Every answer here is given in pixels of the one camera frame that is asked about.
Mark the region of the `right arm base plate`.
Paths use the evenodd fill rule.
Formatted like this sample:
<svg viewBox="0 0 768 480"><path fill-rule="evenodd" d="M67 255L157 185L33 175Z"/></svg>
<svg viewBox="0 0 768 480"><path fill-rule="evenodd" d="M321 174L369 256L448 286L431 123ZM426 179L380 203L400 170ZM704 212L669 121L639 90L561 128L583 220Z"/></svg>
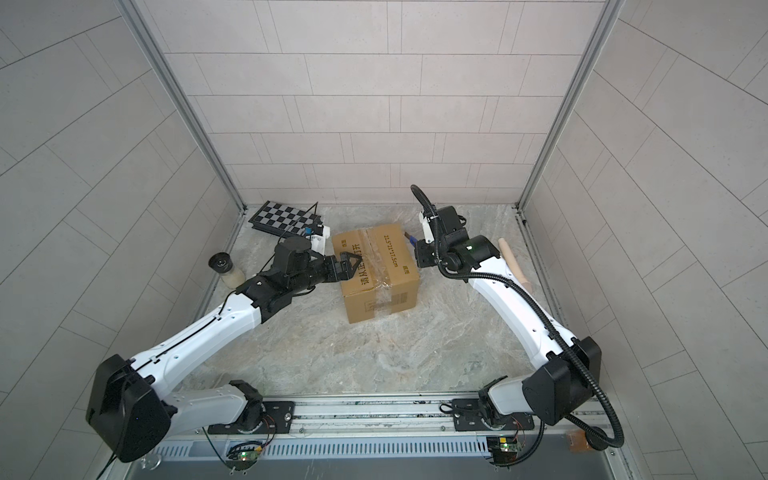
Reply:
<svg viewBox="0 0 768 480"><path fill-rule="evenodd" d="M457 398L442 403L440 411L449 415L458 432L532 431L533 417L525 412L499 413L489 401L479 398Z"/></svg>

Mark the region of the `brown cardboard express box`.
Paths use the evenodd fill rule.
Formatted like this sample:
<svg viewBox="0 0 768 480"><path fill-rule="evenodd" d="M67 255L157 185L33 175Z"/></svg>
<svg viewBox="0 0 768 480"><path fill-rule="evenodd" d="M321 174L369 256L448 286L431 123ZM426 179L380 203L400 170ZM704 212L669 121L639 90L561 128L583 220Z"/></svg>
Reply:
<svg viewBox="0 0 768 480"><path fill-rule="evenodd" d="M351 324L413 309L418 301L419 269L402 226L397 223L353 230L331 237L334 253L362 257L352 279L341 283Z"/></svg>

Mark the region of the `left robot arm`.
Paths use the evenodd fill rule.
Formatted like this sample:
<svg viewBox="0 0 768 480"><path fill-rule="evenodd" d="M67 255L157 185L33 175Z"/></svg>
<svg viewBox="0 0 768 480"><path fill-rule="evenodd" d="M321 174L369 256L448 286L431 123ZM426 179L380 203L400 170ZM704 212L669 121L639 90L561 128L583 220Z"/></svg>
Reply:
<svg viewBox="0 0 768 480"><path fill-rule="evenodd" d="M354 277L363 258L353 252L325 256L308 239L290 237L275 247L270 269L235 288L211 312L184 330L129 359L115 354L96 369L86 421L130 463L166 436L211 425L251 433L264 423L263 397L245 381L175 393L195 368L230 342L262 325L294 297L321 283Z"/></svg>

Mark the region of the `blue utility knife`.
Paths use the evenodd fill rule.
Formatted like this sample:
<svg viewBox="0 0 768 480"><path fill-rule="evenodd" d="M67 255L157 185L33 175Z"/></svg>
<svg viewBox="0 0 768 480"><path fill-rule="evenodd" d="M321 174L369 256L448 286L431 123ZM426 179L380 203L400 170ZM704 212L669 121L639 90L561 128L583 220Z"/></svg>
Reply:
<svg viewBox="0 0 768 480"><path fill-rule="evenodd" d="M408 232L404 232L404 236L411 246L415 247L417 245L418 239L416 237L410 235Z"/></svg>

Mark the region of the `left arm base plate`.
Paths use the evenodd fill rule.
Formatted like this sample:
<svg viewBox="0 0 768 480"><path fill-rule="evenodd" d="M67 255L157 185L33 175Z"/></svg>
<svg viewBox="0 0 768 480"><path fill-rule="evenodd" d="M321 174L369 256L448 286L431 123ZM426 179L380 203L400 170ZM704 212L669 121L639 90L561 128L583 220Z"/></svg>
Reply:
<svg viewBox="0 0 768 480"><path fill-rule="evenodd" d="M234 422L210 425L206 432L212 435L287 434L295 407L291 401L252 402Z"/></svg>

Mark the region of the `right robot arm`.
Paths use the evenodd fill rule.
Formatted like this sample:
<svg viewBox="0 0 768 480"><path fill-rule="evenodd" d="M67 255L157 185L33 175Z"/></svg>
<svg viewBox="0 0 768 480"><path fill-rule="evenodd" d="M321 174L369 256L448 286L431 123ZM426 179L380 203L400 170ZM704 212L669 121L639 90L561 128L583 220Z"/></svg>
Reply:
<svg viewBox="0 0 768 480"><path fill-rule="evenodd" d="M601 350L590 338L577 339L531 296L531 283L504 239L497 244L469 237L465 219L453 207L428 203L419 220L424 236L416 244L420 267L436 266L468 283L495 309L524 348L535 371L526 378L503 377L478 393L479 416L500 428L517 413L554 426L567 419L591 436L604 432L576 419L573 411L596 396Z"/></svg>

